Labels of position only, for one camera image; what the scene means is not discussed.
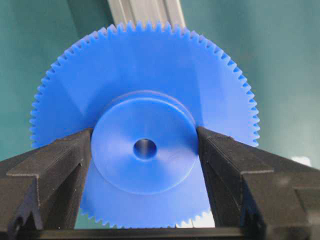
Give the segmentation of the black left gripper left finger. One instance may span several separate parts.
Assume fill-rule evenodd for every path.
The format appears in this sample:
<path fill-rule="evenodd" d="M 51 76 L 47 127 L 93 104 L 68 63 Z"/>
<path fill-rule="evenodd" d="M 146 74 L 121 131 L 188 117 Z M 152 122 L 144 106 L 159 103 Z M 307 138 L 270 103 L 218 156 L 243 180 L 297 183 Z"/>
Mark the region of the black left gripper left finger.
<path fill-rule="evenodd" d="M 0 230 L 75 226 L 91 157 L 92 129 L 0 163 Z"/>

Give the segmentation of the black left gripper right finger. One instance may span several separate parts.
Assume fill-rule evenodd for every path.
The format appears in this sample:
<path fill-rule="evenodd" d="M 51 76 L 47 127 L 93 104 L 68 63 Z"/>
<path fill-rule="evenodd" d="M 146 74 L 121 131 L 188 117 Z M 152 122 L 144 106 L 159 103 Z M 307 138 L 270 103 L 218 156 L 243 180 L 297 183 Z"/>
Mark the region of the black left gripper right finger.
<path fill-rule="evenodd" d="M 198 155 L 217 227 L 258 240 L 320 237 L 320 172 L 198 127 Z"/>

